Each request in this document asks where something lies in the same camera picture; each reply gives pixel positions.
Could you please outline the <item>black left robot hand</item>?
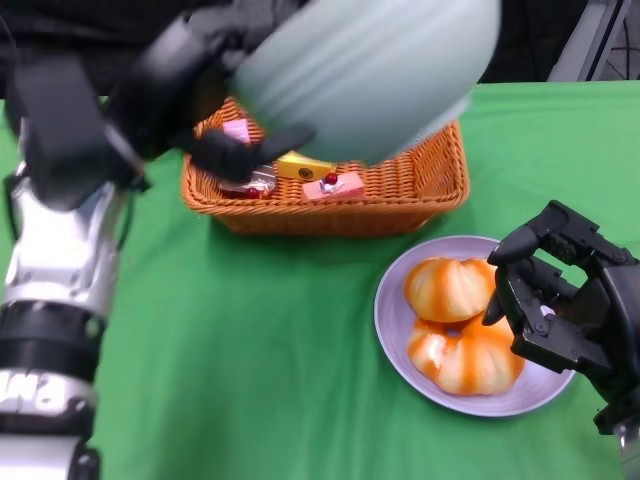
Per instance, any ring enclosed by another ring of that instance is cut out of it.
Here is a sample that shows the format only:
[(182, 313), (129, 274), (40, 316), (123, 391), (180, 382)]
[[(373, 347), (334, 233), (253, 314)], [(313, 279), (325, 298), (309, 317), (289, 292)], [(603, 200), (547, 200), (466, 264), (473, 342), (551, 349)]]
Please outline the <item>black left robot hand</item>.
[(314, 135), (293, 125), (247, 145), (219, 131), (194, 128), (230, 94), (232, 76), (276, 28), (268, 14), (236, 6), (180, 14), (122, 76), (105, 107), (106, 134), (135, 171), (170, 149), (220, 179), (244, 183), (252, 173)]

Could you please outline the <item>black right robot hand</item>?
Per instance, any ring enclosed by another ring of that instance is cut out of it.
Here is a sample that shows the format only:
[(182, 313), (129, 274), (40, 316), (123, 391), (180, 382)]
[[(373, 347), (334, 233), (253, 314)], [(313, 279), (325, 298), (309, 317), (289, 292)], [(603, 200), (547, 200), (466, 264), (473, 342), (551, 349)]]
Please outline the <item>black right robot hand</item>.
[(602, 435), (639, 419), (639, 261), (597, 224), (551, 201), (491, 252), (496, 289), (483, 325), (506, 319), (514, 354), (585, 376), (606, 406)]

